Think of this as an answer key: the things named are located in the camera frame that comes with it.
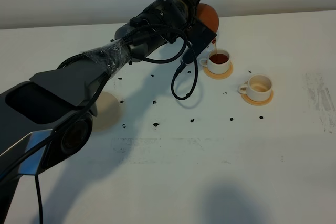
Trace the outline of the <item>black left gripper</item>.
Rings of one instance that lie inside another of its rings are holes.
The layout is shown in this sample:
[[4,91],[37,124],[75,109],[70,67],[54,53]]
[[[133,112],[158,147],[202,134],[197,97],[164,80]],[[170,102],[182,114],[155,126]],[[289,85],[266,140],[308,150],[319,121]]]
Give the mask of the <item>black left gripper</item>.
[[189,30],[196,24],[200,0],[155,0],[136,17],[136,26],[162,24]]

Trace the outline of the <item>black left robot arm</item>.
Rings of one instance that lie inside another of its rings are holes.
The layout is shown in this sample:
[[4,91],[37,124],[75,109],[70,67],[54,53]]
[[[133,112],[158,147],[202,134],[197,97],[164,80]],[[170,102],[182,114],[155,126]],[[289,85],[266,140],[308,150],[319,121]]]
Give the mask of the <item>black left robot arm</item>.
[[156,63],[149,55],[183,40],[163,60],[180,60],[181,73],[215,37],[197,17],[200,0],[156,0],[120,27],[109,44],[66,59],[1,94],[1,216],[19,178],[38,175],[77,153],[97,116],[96,100],[107,82],[130,62]]

